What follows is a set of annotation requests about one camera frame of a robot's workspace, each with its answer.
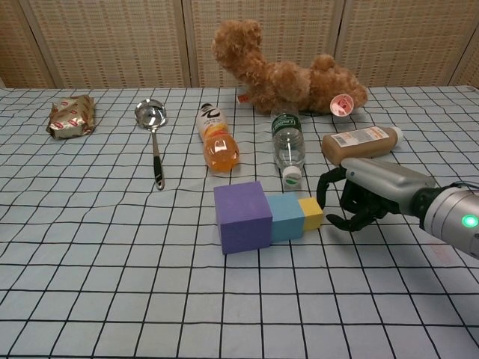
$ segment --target brown teddy bear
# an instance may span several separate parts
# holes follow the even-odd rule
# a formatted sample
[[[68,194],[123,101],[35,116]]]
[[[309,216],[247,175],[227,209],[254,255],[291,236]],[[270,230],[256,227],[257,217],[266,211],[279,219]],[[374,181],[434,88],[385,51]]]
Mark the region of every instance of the brown teddy bear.
[[[254,20],[222,22],[212,51],[218,63],[248,85],[248,98],[263,114],[282,102],[293,102],[299,111],[331,113],[330,103],[339,94],[352,97],[354,107],[367,102],[366,87],[330,55],[318,55],[309,69],[293,62],[267,62],[260,50],[261,28]]]

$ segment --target yellow block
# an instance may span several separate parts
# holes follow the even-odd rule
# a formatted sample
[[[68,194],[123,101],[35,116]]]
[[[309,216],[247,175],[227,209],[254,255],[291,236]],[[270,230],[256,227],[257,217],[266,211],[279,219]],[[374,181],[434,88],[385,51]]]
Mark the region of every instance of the yellow block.
[[[298,202],[302,208],[302,212],[305,214],[303,230],[316,230],[319,228],[323,222],[323,211],[316,198],[300,198]]]

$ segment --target purple foam cube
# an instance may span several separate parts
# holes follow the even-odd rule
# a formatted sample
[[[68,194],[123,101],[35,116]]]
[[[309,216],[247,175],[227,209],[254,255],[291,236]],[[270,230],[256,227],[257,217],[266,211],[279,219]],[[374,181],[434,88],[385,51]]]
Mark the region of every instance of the purple foam cube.
[[[272,213],[259,182],[213,189],[223,254],[271,245]]]

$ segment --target beige wall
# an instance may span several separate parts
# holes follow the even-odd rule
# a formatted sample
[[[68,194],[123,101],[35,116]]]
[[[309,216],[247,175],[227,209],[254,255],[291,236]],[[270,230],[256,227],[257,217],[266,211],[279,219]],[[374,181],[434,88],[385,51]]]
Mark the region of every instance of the beige wall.
[[[335,56],[368,86],[479,87],[479,0],[0,0],[8,87],[232,86],[211,40],[257,19],[270,61]]]

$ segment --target green light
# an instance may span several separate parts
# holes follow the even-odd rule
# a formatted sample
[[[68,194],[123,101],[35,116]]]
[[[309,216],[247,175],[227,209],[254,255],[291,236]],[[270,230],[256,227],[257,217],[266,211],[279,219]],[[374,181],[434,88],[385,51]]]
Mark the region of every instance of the green light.
[[[463,225],[467,228],[474,228],[479,224],[479,219],[475,215],[465,215]]]

